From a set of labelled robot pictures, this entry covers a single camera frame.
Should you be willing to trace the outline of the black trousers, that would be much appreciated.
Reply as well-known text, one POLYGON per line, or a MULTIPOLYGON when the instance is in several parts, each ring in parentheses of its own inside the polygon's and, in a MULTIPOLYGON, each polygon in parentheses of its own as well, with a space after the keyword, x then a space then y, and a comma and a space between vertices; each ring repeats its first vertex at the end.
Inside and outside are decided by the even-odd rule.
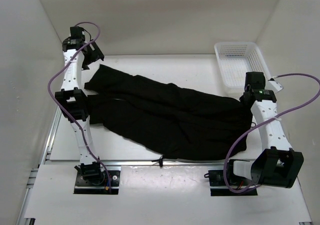
POLYGON ((161 83, 100 65, 84 85, 90 123, 161 154, 165 159, 223 160, 245 151, 250 108, 231 97, 161 83))

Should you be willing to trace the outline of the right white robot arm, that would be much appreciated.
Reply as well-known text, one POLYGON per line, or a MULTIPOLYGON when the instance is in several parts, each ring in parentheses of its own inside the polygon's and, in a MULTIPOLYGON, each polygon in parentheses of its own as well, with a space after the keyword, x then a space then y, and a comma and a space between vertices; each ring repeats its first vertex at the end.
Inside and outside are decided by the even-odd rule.
POLYGON ((251 185, 291 188, 304 157, 288 142, 281 122, 275 118, 278 114, 275 93, 265 86, 263 72, 247 72, 241 97, 256 120, 262 153, 253 161, 231 159, 224 178, 230 185, 244 179, 251 185))

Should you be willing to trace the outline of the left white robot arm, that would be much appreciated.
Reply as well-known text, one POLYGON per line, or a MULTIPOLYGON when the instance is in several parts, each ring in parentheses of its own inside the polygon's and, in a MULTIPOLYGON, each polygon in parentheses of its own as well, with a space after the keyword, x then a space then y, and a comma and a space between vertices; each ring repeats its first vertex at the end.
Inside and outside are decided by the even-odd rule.
POLYGON ((62 113, 70 122, 76 137, 80 154, 80 164, 75 167, 80 177, 87 184, 100 185, 106 180, 106 172, 97 161, 90 131, 88 97, 83 92, 82 70, 87 70, 90 63, 104 58, 96 43, 87 45, 85 29, 80 26, 70 27, 70 34, 62 42, 64 55, 63 82, 60 91, 54 94, 63 107, 62 113))

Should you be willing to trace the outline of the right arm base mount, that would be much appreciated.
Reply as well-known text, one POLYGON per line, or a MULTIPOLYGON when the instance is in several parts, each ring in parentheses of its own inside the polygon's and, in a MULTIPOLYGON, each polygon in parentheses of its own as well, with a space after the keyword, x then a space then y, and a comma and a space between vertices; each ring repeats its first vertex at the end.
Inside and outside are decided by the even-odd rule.
MULTIPOLYGON (((210 196, 211 197, 232 197, 232 196, 257 196, 257 189, 255 186, 251 186, 248 191, 243 193, 231 192, 225 184, 223 178, 223 170, 208 170, 207 173, 203 175, 205 179, 208 179, 210 186, 210 196)), ((235 190, 244 189, 250 181, 247 178, 234 176, 228 181, 229 185, 235 190)))

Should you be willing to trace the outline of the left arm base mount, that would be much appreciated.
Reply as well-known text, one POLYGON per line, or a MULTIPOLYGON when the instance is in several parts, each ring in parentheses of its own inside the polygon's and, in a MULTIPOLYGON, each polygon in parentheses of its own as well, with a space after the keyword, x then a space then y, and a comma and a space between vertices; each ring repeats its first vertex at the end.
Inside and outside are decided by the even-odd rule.
POLYGON ((115 167, 105 171, 101 168, 84 170, 81 173, 81 167, 74 167, 77 171, 73 193, 76 195, 118 195, 121 178, 121 168, 115 167))

